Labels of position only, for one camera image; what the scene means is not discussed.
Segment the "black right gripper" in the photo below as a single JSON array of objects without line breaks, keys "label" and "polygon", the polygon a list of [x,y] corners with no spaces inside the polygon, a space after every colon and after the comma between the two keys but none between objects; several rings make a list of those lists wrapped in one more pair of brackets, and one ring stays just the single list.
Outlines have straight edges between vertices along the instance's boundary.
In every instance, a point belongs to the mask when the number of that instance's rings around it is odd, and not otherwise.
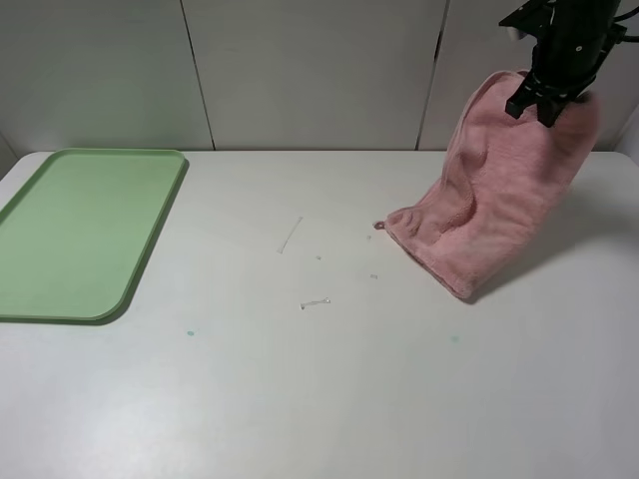
[{"label": "black right gripper", "polygon": [[595,80],[612,48],[619,43],[619,25],[602,28],[553,26],[550,19],[534,21],[523,29],[537,41],[530,71],[506,101],[505,112],[519,119],[537,105],[537,121],[552,127],[569,104]]}]

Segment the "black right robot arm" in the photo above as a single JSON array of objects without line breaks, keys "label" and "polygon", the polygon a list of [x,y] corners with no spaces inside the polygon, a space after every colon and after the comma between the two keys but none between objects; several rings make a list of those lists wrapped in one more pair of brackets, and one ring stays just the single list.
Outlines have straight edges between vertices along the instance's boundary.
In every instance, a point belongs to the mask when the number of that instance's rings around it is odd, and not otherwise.
[{"label": "black right robot arm", "polygon": [[531,66],[505,104],[505,112],[518,119],[534,106],[537,121],[554,125],[565,107],[594,82],[612,49],[636,43],[623,22],[638,15],[636,8],[617,12],[614,0],[527,1],[499,21],[519,40],[536,40]]}]

